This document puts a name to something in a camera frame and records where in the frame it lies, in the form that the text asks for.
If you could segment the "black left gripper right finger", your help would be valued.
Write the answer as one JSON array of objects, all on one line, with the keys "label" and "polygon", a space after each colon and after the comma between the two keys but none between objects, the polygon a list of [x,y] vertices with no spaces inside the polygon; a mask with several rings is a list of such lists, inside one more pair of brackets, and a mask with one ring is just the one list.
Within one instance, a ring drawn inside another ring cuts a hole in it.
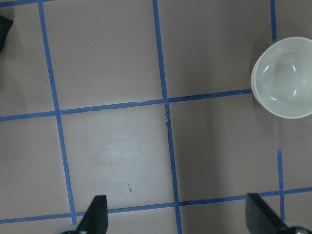
[{"label": "black left gripper right finger", "polygon": [[247,193],[245,222],[251,234],[310,234],[311,228],[284,222],[257,193]]}]

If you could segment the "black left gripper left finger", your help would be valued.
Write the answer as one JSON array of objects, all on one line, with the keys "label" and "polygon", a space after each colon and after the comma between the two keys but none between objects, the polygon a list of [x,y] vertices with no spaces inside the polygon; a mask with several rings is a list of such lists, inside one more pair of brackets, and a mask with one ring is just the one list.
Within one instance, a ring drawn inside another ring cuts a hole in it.
[{"label": "black left gripper left finger", "polygon": [[59,228],[58,234],[105,234],[108,230],[108,206],[106,195],[93,198],[82,220],[77,225]]}]

